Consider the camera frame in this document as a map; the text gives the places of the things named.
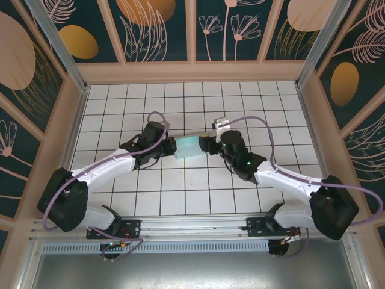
metal bar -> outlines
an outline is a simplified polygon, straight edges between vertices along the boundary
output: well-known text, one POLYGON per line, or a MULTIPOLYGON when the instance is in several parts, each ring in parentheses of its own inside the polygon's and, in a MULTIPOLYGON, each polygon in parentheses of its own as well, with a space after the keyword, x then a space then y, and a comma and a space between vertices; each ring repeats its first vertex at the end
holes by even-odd
POLYGON ((297 78, 297 84, 300 89, 305 85, 307 79, 312 74, 318 60, 321 58, 322 54, 327 48, 329 41, 333 37, 335 31, 338 29, 342 18, 349 9, 350 2, 351 0, 336 1, 335 5, 331 9, 329 17, 325 21, 324 26, 314 41, 314 44, 309 54, 307 55, 305 63, 297 78))
POLYGON ((37 23, 40 25, 40 28, 43 30, 46 37, 49 39, 52 47, 55 49, 55 52, 59 56, 64 67, 67 69, 68 73, 73 78, 75 84, 80 90, 85 89, 85 83, 82 75, 74 59, 72 58, 70 52, 68 51, 66 45, 61 39, 58 30, 54 23, 52 23, 49 18, 46 9, 44 8, 41 1, 36 0, 25 0, 27 6, 32 12, 32 15, 35 17, 37 23))

yellow oval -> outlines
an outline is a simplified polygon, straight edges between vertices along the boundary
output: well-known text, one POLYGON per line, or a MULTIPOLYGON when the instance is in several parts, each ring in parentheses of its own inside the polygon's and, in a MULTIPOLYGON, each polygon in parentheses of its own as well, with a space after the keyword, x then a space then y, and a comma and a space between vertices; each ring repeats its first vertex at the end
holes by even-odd
POLYGON ((359 72, 349 63, 343 62, 337 66, 331 77, 330 93, 333 102, 343 107, 348 104, 359 86, 359 72))
POLYGON ((151 17, 147 2, 154 12, 160 13, 164 22, 168 21, 174 14, 175 0, 116 0, 120 11, 131 22, 141 26, 150 26, 150 23, 151 26, 157 25, 159 21, 157 18, 151 17))
POLYGON ((97 55, 99 47, 96 39, 83 27, 76 25, 65 26, 59 34, 69 52, 81 59, 90 59, 97 55))

cable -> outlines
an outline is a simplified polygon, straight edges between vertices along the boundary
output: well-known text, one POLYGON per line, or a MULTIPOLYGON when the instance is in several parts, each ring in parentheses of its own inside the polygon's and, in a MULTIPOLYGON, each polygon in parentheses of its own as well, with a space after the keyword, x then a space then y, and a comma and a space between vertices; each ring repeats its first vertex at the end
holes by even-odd
POLYGON ((142 151, 138 151, 138 152, 128 152, 128 153, 125 153, 125 154, 121 154, 117 157, 110 157, 110 158, 107 158, 105 160, 102 160, 96 164, 94 164, 93 166, 90 166, 89 168, 87 168, 86 170, 84 170, 83 172, 77 174, 76 176, 74 176, 72 179, 69 179, 68 181, 66 181, 59 189, 58 191, 54 194, 54 196, 52 197, 51 201, 48 203, 48 206, 44 212, 44 215, 43 215, 43 228, 44 230, 46 231, 52 231, 54 229, 57 229, 58 226, 54 226, 52 228, 48 228, 47 227, 47 218, 48 218, 48 213, 49 211, 51 210, 54 202, 56 201, 56 199, 58 198, 58 196, 61 194, 61 192, 68 186, 70 185, 71 183, 73 183, 74 181, 76 181, 78 178, 80 178, 81 176, 83 175, 86 175, 88 173, 90 173, 93 169, 109 162, 109 161, 115 161, 115 160, 118 160, 120 158, 124 158, 124 157, 128 157, 128 156, 133 156, 133 155, 138 155, 138 154, 143 154, 143 153, 146 153, 148 151, 151 151, 152 149, 156 148, 162 141, 163 139, 165 138, 166 136, 166 133, 167 133, 167 130, 168 130, 168 122, 166 122, 166 119, 164 117, 163 114, 157 112, 157 111, 153 111, 149 114, 147 120, 150 119, 151 115, 153 114, 158 114, 159 116, 162 117, 163 119, 163 122, 164 122, 164 129, 163 129, 163 133, 162 133, 162 136, 159 138, 159 140, 153 144, 151 147, 147 148, 147 149, 144 149, 142 151))
POLYGON ((269 138, 270 138, 270 143, 271 143, 270 163, 271 163, 273 169, 276 170, 277 172, 279 172, 281 175, 287 176, 288 178, 294 179, 296 181, 304 182, 305 184, 308 184, 308 185, 318 185, 318 186, 321 186, 321 187, 345 188, 345 189, 362 191, 363 193, 370 194, 371 196, 373 196, 377 200, 377 202, 378 202, 378 209, 377 209, 377 211, 372 216, 367 218, 366 220, 362 220, 362 221, 359 221, 359 222, 351 223, 350 224, 351 226, 357 226, 357 225, 362 225, 362 224, 365 224, 365 223, 369 223, 369 222, 371 222, 371 221, 373 221, 373 220, 375 220, 375 219, 380 217, 380 215, 381 215, 381 213, 383 212, 383 209, 384 209, 384 203, 381 200, 381 198, 379 197, 379 195, 377 195, 373 191, 370 191, 370 190, 368 190, 366 188, 354 187, 352 185, 328 184, 328 183, 324 183, 324 182, 312 182, 312 181, 308 181, 306 179, 299 178, 297 176, 293 176, 293 175, 291 175, 289 173, 282 172, 276 166, 276 164, 274 163, 275 146, 274 146, 273 133, 271 132, 271 128, 269 127, 269 125, 266 123, 266 121, 264 119, 261 119, 260 117, 257 117, 257 116, 244 116, 244 117, 240 117, 239 119, 232 120, 231 122, 228 122, 226 124, 219 125, 218 127, 222 128, 224 126, 232 125, 232 124, 234 124, 236 122, 240 122, 240 121, 245 120, 245 119, 256 119, 256 120, 259 120, 259 121, 261 121, 266 126, 266 128, 268 130, 269 138))

metal vent grille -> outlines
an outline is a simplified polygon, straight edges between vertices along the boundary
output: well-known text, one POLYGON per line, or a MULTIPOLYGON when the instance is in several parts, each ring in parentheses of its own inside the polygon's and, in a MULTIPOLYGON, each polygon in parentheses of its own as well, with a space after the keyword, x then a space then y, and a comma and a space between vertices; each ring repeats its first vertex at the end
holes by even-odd
MULTIPOLYGON (((67 255, 67 254, 100 254, 101 243, 47 243, 42 254, 67 255)), ((124 248, 114 248, 106 254, 127 252, 133 245, 124 248)), ((212 253, 212 252, 255 252, 269 251, 268 240, 243 240, 243 241, 189 241, 189 242, 145 242, 133 253, 212 253)))

white grid floor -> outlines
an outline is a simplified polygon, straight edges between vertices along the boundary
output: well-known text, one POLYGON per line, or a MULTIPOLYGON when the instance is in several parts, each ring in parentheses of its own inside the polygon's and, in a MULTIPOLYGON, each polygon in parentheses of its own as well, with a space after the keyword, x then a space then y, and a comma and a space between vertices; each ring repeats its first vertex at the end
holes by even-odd
MULTIPOLYGON (((277 164, 322 178, 291 81, 93 85, 72 169, 106 157, 140 133, 151 111, 165 113, 170 136, 210 130, 214 119, 223 116, 259 116, 272 127, 277 164)), ((247 120, 232 128, 241 132, 251 151, 269 157, 270 141, 261 123, 247 120)), ((150 169, 119 176, 92 194, 90 203, 108 205, 121 216, 163 216, 267 212, 288 199, 285 192, 231 175, 219 156, 203 155, 164 157, 150 169)))

